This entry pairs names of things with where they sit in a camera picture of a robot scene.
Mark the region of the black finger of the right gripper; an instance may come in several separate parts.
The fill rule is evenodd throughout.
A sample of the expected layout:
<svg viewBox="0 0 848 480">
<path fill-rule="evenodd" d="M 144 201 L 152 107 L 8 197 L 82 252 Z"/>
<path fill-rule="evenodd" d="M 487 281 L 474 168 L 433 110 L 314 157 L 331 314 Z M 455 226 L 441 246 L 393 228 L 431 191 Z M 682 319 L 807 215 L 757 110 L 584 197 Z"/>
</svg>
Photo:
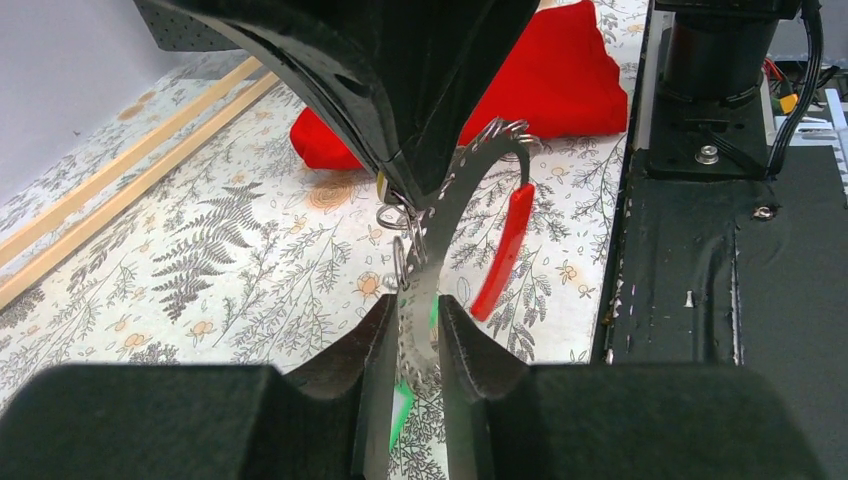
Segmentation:
<svg viewBox="0 0 848 480">
<path fill-rule="evenodd" d="M 283 80 L 389 185 L 411 196 L 404 143 L 411 89 L 390 46 L 385 1 L 150 1 L 165 26 L 188 18 L 249 52 Z"/>
<path fill-rule="evenodd" d="M 535 1 L 370 1 L 357 126 L 412 207 L 432 200 L 460 133 L 538 8 Z"/>
</svg>

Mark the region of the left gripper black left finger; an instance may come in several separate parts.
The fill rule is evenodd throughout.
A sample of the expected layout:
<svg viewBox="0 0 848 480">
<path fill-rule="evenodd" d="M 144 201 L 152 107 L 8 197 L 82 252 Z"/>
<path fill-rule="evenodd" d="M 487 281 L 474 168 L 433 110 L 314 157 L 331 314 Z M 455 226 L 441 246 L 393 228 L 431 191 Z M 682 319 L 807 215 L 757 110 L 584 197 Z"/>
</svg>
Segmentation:
<svg viewBox="0 0 848 480">
<path fill-rule="evenodd" d="M 5 479 L 384 479 L 396 299 L 289 373 L 66 364 L 1 418 Z"/>
</svg>

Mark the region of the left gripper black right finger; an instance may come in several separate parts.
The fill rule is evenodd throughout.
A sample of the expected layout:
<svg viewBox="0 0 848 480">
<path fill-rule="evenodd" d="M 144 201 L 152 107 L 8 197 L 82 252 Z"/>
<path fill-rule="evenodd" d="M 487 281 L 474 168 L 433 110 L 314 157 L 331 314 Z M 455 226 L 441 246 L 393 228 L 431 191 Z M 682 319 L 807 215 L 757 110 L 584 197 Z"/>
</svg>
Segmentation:
<svg viewBox="0 0 848 480">
<path fill-rule="evenodd" d="M 453 479 L 821 479 L 772 386 L 733 366 L 529 365 L 439 300 Z"/>
</svg>

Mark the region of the green key tag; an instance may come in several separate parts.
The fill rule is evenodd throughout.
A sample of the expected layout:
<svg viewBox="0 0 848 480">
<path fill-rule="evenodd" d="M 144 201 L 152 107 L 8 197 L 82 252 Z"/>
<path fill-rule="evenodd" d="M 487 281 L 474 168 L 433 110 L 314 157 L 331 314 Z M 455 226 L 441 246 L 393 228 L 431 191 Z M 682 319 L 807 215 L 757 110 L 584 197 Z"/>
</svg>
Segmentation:
<svg viewBox="0 0 848 480">
<path fill-rule="evenodd" d="M 430 341 L 433 349 L 437 348 L 438 303 L 438 297 L 435 297 L 429 320 Z M 409 385 L 404 380 L 397 382 L 394 386 L 389 452 L 392 452 L 397 445 L 414 401 L 415 394 Z"/>
</svg>

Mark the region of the large keyring with red handle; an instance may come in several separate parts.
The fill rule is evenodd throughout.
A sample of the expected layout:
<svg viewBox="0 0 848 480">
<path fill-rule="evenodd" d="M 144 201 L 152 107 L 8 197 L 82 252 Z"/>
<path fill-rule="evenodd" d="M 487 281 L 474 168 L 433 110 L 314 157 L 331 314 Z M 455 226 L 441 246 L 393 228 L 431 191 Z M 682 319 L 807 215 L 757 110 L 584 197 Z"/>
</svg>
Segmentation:
<svg viewBox="0 0 848 480">
<path fill-rule="evenodd" d="M 530 169 L 539 139 L 528 128 L 525 120 L 493 119 L 468 145 L 455 150 L 434 197 L 420 208 L 386 179 L 376 222 L 394 234 L 386 257 L 393 264 L 388 287 L 396 296 L 398 318 L 393 387 L 404 380 L 416 390 L 438 371 L 429 320 L 444 269 L 470 264 L 487 271 L 470 305 L 471 316 L 480 321 L 491 315 L 509 284 L 534 207 Z M 500 196 L 507 204 L 500 219 L 488 222 L 482 217 L 489 208 L 481 187 L 499 173 L 514 179 L 510 192 Z M 499 239 L 486 236 L 476 244 L 474 236 L 487 225 Z"/>
</svg>

